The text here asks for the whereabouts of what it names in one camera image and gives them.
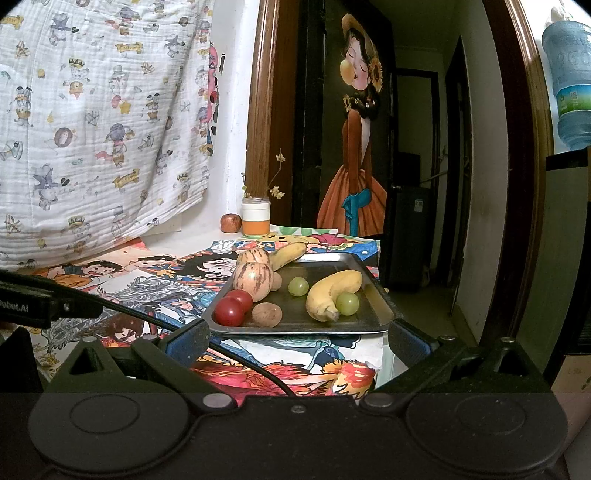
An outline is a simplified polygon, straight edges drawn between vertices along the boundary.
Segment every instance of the orange dress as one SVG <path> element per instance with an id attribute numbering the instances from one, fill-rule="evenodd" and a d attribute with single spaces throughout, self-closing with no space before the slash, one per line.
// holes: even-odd
<path id="1" fill-rule="evenodd" d="M 348 235 L 349 223 L 342 208 L 343 202 L 350 194 L 357 194 L 366 187 L 371 191 L 371 201 L 359 209 L 358 236 L 383 233 L 386 191 L 371 175 L 371 141 L 361 162 L 361 116 L 357 110 L 351 109 L 343 125 L 343 166 L 330 182 L 318 212 L 316 228 L 338 228 L 339 233 Z"/>

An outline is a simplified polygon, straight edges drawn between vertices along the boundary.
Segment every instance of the candle jar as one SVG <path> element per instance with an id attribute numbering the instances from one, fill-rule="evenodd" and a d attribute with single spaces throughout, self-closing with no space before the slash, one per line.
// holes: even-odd
<path id="1" fill-rule="evenodd" d="M 242 233 L 260 238 L 271 230 L 271 201 L 268 197 L 242 199 Z"/>

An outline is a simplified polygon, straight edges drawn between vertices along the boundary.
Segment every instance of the red tomato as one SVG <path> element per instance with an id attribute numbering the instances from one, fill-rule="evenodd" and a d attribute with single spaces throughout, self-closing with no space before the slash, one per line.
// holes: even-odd
<path id="1" fill-rule="evenodd" d="M 242 308 L 244 313 L 248 312 L 248 310 L 252 307 L 252 297 L 247 291 L 244 290 L 230 290 L 226 293 L 227 299 L 237 299 L 242 304 Z"/>
<path id="2" fill-rule="evenodd" d="M 223 298 L 213 311 L 213 318 L 224 327 L 239 327 L 244 321 L 244 310 L 238 299 Z"/>

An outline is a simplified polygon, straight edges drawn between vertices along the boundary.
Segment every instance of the yellow banana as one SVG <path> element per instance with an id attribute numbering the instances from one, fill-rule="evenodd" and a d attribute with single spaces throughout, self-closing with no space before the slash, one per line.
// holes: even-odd
<path id="1" fill-rule="evenodd" d="M 272 252 L 269 257 L 271 259 L 271 268 L 276 272 L 281 267 L 293 262 L 306 253 L 307 244 L 304 242 L 296 242 L 288 244 L 279 250 Z"/>
<path id="2" fill-rule="evenodd" d="M 335 322 L 340 313 L 335 306 L 342 293 L 355 293 L 361 287 L 361 272 L 343 270 L 315 283 L 306 298 L 308 314 L 319 322 Z"/>

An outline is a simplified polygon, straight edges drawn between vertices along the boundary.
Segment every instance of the metal bolt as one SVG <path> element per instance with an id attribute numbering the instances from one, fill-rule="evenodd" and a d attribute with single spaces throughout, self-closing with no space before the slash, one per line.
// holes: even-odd
<path id="1" fill-rule="evenodd" d="M 292 413 L 306 413 L 306 407 L 303 405 L 293 405 L 291 408 Z"/>
<path id="2" fill-rule="evenodd" d="M 388 408 L 394 404 L 394 399 L 389 393 L 370 393 L 363 400 L 372 408 Z"/>
<path id="3" fill-rule="evenodd" d="M 209 408 L 227 408 L 232 404 L 232 397 L 225 393 L 210 393 L 203 397 L 203 404 Z"/>

